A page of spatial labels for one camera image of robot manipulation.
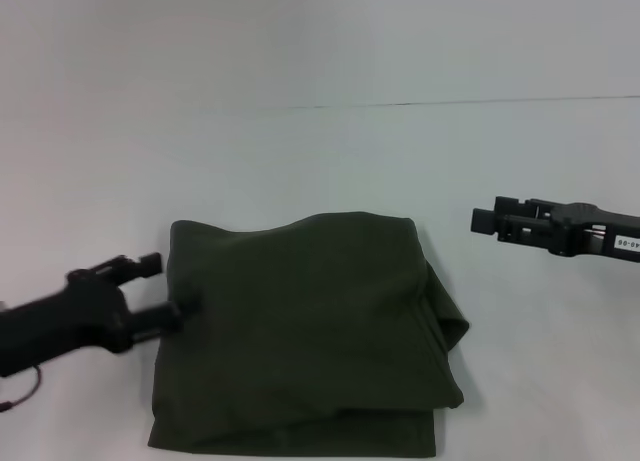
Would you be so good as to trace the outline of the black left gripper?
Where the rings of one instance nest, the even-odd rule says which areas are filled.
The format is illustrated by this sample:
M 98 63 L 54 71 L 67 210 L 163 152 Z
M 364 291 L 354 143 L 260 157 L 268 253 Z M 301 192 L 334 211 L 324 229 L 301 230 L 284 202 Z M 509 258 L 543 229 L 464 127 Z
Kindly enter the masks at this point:
M 1 313 L 1 375 L 10 377 L 69 352 L 99 347 L 123 353 L 133 342 L 146 342 L 182 329 L 201 309 L 198 299 L 172 300 L 131 312 L 118 286 L 163 272 L 158 252 L 114 257 L 77 271 L 66 286 L 49 296 Z

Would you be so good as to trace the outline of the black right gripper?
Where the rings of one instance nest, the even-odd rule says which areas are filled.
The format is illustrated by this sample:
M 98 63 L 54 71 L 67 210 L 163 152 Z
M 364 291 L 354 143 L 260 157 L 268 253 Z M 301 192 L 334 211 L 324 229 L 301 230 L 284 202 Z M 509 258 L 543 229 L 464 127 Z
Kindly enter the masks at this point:
M 595 255 L 639 262 L 638 217 L 587 203 L 555 206 L 538 199 L 497 197 L 494 210 L 473 210 L 471 231 L 562 257 Z

